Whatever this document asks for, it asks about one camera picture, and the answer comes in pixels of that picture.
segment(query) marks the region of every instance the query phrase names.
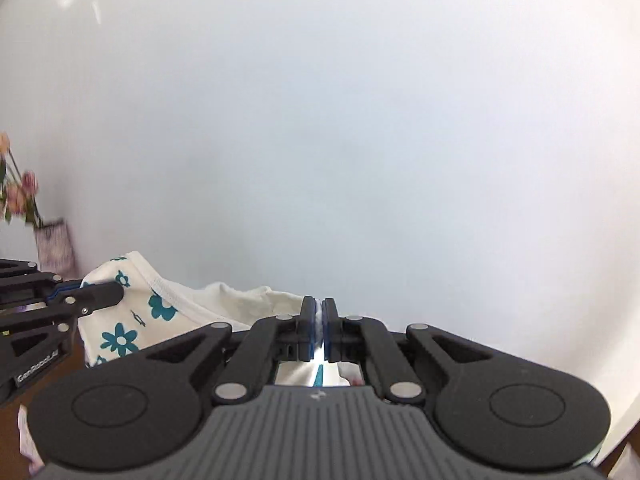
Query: screw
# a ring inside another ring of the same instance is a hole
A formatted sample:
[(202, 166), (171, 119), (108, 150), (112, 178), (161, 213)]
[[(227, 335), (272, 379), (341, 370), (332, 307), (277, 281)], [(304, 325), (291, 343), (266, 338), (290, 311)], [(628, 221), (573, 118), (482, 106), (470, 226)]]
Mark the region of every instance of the screw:
[(226, 400), (241, 399), (246, 395), (246, 388), (240, 383), (223, 383), (216, 388), (216, 395)]
[(412, 383), (409, 381), (401, 381), (399, 383), (393, 383), (389, 388), (392, 394), (400, 399), (413, 399), (422, 393), (420, 384)]

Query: gray ribbed cover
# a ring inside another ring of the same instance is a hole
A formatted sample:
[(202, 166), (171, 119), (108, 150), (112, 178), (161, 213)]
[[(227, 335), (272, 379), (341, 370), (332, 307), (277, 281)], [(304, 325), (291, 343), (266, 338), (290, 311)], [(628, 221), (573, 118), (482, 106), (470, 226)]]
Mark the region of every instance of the gray ribbed cover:
[(478, 465), (444, 444), (420, 410), (387, 404), (370, 386), (267, 386), (252, 402), (215, 409), (187, 446), (155, 464), (109, 474), (49, 464), (37, 475), (37, 480), (507, 478), (602, 477), (588, 465), (540, 475)]

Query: pink flower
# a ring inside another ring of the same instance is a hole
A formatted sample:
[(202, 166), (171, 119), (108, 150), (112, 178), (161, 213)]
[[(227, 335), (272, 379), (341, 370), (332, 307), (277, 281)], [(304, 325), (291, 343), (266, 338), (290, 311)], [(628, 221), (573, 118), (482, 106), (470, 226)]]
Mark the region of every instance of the pink flower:
[(38, 192), (38, 181), (33, 171), (25, 171), (22, 175), (22, 189), (27, 196), (34, 196)]
[(10, 146), (9, 136), (6, 132), (0, 132), (0, 155), (5, 156), (9, 151)]
[(14, 215), (23, 214), (27, 205), (27, 197), (17, 184), (6, 187), (6, 208)]

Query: white cloth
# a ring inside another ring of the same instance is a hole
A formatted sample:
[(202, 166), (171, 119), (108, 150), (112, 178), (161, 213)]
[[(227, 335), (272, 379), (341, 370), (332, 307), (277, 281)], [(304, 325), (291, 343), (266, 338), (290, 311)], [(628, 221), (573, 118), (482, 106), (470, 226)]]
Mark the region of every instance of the white cloth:
[[(82, 286), (113, 280), (124, 288), (122, 301), (78, 320), (89, 366), (215, 321), (228, 322), (233, 330), (249, 330), (261, 317), (299, 314), (302, 304), (301, 296), (268, 286), (240, 292), (216, 282), (194, 290), (162, 278), (136, 251), (102, 264), (84, 278)], [(312, 375), (312, 370), (304, 375)]]
[(35, 475), (44, 466), (44, 462), (33, 443), (31, 432), (27, 426), (27, 408), (23, 405), (18, 408), (18, 432), (20, 433), (20, 453), (29, 459), (29, 473)]

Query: round joint cover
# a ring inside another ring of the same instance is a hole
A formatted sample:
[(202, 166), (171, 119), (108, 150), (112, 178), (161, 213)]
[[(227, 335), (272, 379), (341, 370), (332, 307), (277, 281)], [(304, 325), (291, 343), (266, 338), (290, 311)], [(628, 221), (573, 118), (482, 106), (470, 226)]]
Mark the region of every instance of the round joint cover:
[(72, 409), (78, 420), (96, 428), (115, 428), (142, 415), (148, 399), (144, 392), (126, 384), (105, 384), (78, 395)]
[(29, 406), (29, 428), (48, 460), (113, 472), (180, 449), (201, 413), (179, 366), (132, 358), (71, 374), (40, 392)]
[(610, 415), (580, 379), (494, 356), (451, 371), (434, 417), (453, 446), (491, 466), (544, 472), (572, 466), (599, 446)]
[(492, 412), (508, 424), (540, 428), (564, 413), (558, 394), (535, 384), (512, 384), (494, 392), (489, 400)]

